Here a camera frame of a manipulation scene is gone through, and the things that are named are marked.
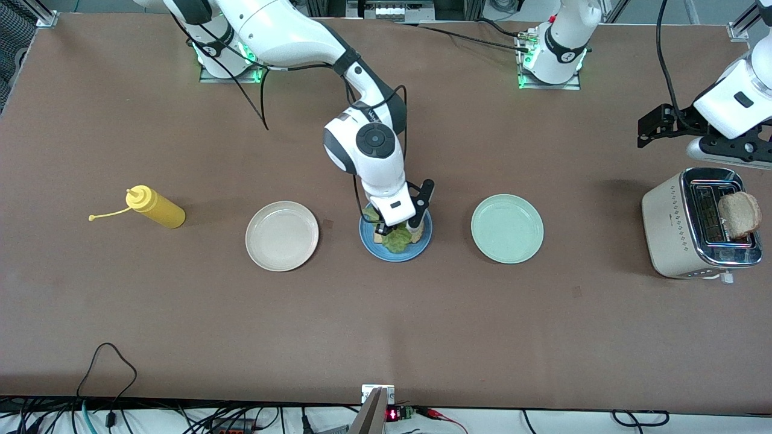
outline yellow squeeze bottle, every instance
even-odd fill
[[[119,212],[89,215],[89,221],[93,222],[94,219],[120,214],[133,209],[169,229],[178,228],[185,222],[184,209],[176,206],[169,199],[159,195],[158,192],[146,185],[137,185],[126,190],[126,205],[129,205],[129,208]]]

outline blue plate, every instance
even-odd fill
[[[362,239],[364,247],[378,259],[390,263],[403,263],[420,255],[426,249],[426,246],[429,245],[429,242],[432,241],[432,215],[429,214],[429,210],[426,210],[426,214],[424,214],[424,233],[421,235],[421,239],[415,244],[408,244],[408,247],[401,253],[389,252],[382,244],[377,244],[373,241],[374,233],[375,226],[372,223],[365,222],[360,217],[359,237]]]

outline table surface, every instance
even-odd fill
[[[266,132],[236,86],[198,83],[167,16],[65,14],[37,35],[0,122],[0,394],[71,395],[112,341],[139,370],[134,396],[357,402],[374,382],[423,405],[770,408],[772,263],[726,287],[667,280],[648,258],[642,196],[699,165],[686,138],[635,146],[637,119],[667,101],[653,26],[599,28],[574,92],[518,90],[506,50],[329,24],[409,89],[408,178],[437,184],[429,248],[392,264],[362,246],[351,178],[321,145],[345,107],[330,71],[270,74]],[[745,50],[723,27],[663,39],[682,105]],[[772,215],[768,172],[739,173]],[[87,221],[136,184],[188,221]],[[472,211],[497,193],[543,218],[526,263],[494,263],[472,241]],[[289,273],[244,247],[252,215],[279,200],[321,228]],[[129,378],[105,352],[84,393]]]

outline mint green plate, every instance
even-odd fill
[[[480,202],[472,214],[472,237],[490,259],[521,263],[539,251],[544,224],[539,212],[524,198],[495,195]]]

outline bread slice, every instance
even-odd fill
[[[730,239],[742,239],[761,226],[759,202],[746,192],[726,195],[719,200],[719,216]]]
[[[410,243],[416,244],[421,239],[421,236],[424,235],[424,222],[421,221],[421,224],[418,225],[418,230],[410,235],[412,235],[412,238],[410,238]],[[379,233],[373,232],[373,242],[376,244],[383,244],[384,237]]]

